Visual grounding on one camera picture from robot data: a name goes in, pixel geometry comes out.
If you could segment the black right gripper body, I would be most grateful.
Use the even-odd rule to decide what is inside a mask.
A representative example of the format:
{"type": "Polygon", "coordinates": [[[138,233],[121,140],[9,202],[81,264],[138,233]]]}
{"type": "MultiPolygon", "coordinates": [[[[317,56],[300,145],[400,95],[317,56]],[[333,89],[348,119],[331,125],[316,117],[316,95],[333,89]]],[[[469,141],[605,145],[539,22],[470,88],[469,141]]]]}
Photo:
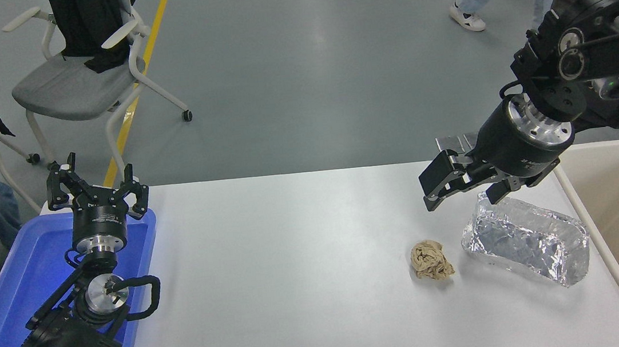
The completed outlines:
{"type": "Polygon", "coordinates": [[[521,177],[523,185],[539,184],[559,164],[560,125],[528,99],[503,101],[479,129],[468,154],[495,168],[498,181],[521,177]]]}

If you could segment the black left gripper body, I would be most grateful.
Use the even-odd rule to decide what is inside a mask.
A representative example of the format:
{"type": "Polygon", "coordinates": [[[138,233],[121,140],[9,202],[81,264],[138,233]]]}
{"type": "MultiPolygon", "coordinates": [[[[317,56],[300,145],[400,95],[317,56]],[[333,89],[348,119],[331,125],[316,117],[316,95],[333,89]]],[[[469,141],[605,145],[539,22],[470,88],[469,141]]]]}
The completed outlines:
{"type": "Polygon", "coordinates": [[[116,191],[111,188],[95,186],[89,191],[74,192],[73,235],[72,244],[94,236],[112,236],[119,240],[127,238],[127,205],[124,202],[112,203],[110,199],[118,199],[116,191]]]}

